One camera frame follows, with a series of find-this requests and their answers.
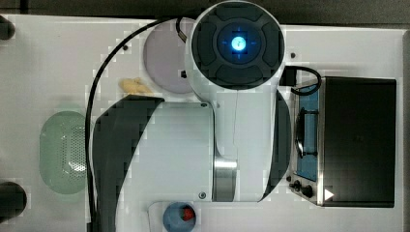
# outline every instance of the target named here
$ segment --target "white table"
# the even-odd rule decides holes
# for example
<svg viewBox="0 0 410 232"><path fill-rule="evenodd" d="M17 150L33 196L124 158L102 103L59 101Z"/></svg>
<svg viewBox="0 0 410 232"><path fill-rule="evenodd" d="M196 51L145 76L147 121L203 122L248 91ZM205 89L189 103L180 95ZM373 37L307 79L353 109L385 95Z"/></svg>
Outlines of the white table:
<svg viewBox="0 0 410 232"><path fill-rule="evenodd" d="M28 193L24 213L0 224L4 232L85 231L86 191L59 195L39 172L39 135L44 122L62 109L85 112L93 77L113 46L148 20L8 15L15 37L0 42L0 181L11 180ZM280 182L261 203L200 204L198 231L402 231L403 68L402 30L285 26L287 59L323 75L395 78L397 153L395 207L325 209L302 200ZM162 91L142 62L145 32L108 67L96 95L99 116L123 97L120 78L142 77L167 101L195 101Z"/></svg>

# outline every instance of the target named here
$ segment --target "electronic device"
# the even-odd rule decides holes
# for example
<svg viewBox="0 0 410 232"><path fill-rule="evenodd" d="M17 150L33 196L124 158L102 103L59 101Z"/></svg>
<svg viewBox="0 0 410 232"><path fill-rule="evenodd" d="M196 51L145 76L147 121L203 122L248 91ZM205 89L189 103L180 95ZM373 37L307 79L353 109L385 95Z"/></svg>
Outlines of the electronic device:
<svg viewBox="0 0 410 232"><path fill-rule="evenodd" d="M292 191L325 207L393 207L395 98L394 79L356 77L324 77L296 97Z"/></svg>
<svg viewBox="0 0 410 232"><path fill-rule="evenodd" d="M274 152L285 53L275 18L252 3L219 3L195 21L186 48L202 102L128 96L97 120L93 229L149 231L158 201L257 202L285 173L286 155Z"/></svg>

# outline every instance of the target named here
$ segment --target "black cable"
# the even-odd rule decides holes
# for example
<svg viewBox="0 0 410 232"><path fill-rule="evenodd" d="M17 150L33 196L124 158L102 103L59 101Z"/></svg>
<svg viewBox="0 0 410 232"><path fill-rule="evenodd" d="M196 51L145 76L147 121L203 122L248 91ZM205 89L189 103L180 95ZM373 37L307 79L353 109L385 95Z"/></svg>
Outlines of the black cable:
<svg viewBox="0 0 410 232"><path fill-rule="evenodd" d="M315 93L320 88L320 85L322 85L322 76L316 70L313 70L313 69L310 69L310 68L307 68L307 67L302 67L302 66L286 66L286 68L293 69L293 70L306 71L306 72L309 72L309 73L312 73L312 74L316 75L317 83L316 83L316 86L313 89L311 89L307 92L300 92L300 91L297 91L296 89L292 88L291 92L295 95L309 96L309 95Z"/></svg>
<svg viewBox="0 0 410 232"><path fill-rule="evenodd" d="M28 10L30 9L29 0L20 0L20 13L22 15L28 15Z"/></svg>
<svg viewBox="0 0 410 232"><path fill-rule="evenodd" d="M105 70L106 66L109 64L111 59L117 54L117 52L124 46L126 45L132 38L134 38L136 35L140 34L141 32L147 30L148 28L154 27L160 23L163 23L165 21L168 21L170 19L173 19L175 17L170 17L170 18L163 18L159 19L157 21L151 22L138 30L134 31L131 33L129 36L127 36L125 39L123 39L118 45L109 53L109 55L105 58L105 60L102 62L102 65L100 66L100 69L98 70L96 77L94 78L93 85L91 86L90 90L90 96L88 97L88 104L87 104L87 112L85 115L85 162L87 166L87 185L88 185L88 199L89 199L89 204L90 204L90 217L91 217L91 226L93 227L93 231L101 231L100 228L95 228L96 226L99 226L98 223L98 218L96 216L98 215L98 210L96 209L95 206L95 196L94 196L94 177L93 173L91 172L91 163L90 163L90 154L89 154L89 143L90 143L90 130L91 130L91 112L93 110L93 102L94 102L94 96L96 94L96 89L97 85L100 81L100 78L103 74L103 71Z"/></svg>
<svg viewBox="0 0 410 232"><path fill-rule="evenodd" d="M182 17L177 18L177 21L175 22L175 30L177 31L179 38L181 38L181 40L185 43L187 41L187 35L185 35L185 33L181 31L181 20Z"/></svg>

